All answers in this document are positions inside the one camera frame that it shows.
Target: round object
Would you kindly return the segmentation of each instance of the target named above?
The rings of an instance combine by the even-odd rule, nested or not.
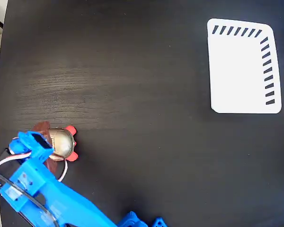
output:
[[[76,133],[73,126],[71,126],[71,131],[67,130],[67,128],[49,129],[49,134],[51,136],[54,148],[53,154],[50,155],[52,160],[62,161],[67,159],[69,161],[74,161],[78,158],[78,155],[74,152],[76,142],[72,133]]]

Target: white cable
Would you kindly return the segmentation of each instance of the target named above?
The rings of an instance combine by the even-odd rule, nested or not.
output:
[[[67,166],[67,160],[65,159],[64,160],[64,170],[60,176],[60,178],[58,179],[59,182],[61,182],[63,180],[63,178],[65,177],[66,175],[66,172],[67,172],[67,169],[68,169],[68,166]]]
[[[18,160],[18,159],[23,159],[23,158],[29,157],[31,154],[32,154],[32,152],[27,152],[25,154],[8,156],[5,159],[0,161],[0,165],[4,164],[6,162],[12,161],[12,160]]]

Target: wire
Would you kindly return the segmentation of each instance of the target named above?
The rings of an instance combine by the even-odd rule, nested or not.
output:
[[[67,169],[68,169],[68,165],[67,165],[67,160],[65,159],[64,160],[64,169],[63,169],[63,172],[61,174],[61,176],[59,177],[58,181],[61,182],[63,180],[63,178],[65,177],[66,175],[66,172],[67,172]]]
[[[38,208],[40,208],[41,210],[43,210],[47,215],[49,215],[51,217],[51,219],[53,220],[53,223],[55,225],[55,227],[59,227],[59,224],[57,222],[57,219],[54,217],[54,215],[45,207],[43,206],[38,200],[36,200],[33,196],[31,196],[30,194],[28,194],[26,191],[24,191],[22,188],[20,188],[18,185],[16,185],[15,183],[13,183],[12,181],[10,181],[9,179],[7,179],[6,177],[4,177],[3,175],[0,174],[0,180],[4,181],[5,183],[9,184],[11,187],[15,188],[16,190],[18,190],[20,193],[24,194],[29,200],[31,200]]]
[[[12,161],[12,160],[18,160],[18,159],[23,159],[23,158],[29,157],[31,154],[32,154],[32,152],[27,152],[25,154],[18,154],[18,155],[10,155],[10,156],[6,157],[5,159],[1,160],[0,165],[4,164],[6,162]]]

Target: red object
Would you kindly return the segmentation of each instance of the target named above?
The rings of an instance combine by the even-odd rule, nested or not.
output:
[[[71,135],[74,135],[74,134],[76,134],[76,132],[77,132],[77,130],[75,129],[75,127],[74,127],[74,126],[71,126],[71,125],[65,127],[64,129],[66,129],[67,131],[69,131],[69,132],[71,133]]]
[[[65,127],[64,129],[66,129],[67,131],[69,131],[72,136],[73,136],[74,134],[76,134],[76,132],[77,132],[77,130],[75,129],[75,127],[74,127],[74,126],[71,126],[71,125]],[[70,161],[70,162],[73,162],[73,161],[77,160],[77,158],[78,158],[78,154],[73,151],[73,152],[71,153],[71,155],[70,155],[66,160],[68,160],[68,161]]]
[[[78,158],[78,154],[73,151],[73,152],[71,153],[71,155],[70,155],[66,160],[68,160],[68,161],[70,161],[70,162],[73,162],[73,161],[77,160],[77,158]]]

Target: wood grain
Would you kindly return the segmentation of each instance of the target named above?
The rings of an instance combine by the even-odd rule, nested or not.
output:
[[[210,109],[206,23],[269,24],[283,109]],[[74,125],[65,184],[115,223],[284,224],[284,1],[9,1],[0,52],[0,150],[42,120]],[[24,226],[0,200],[4,227]]]

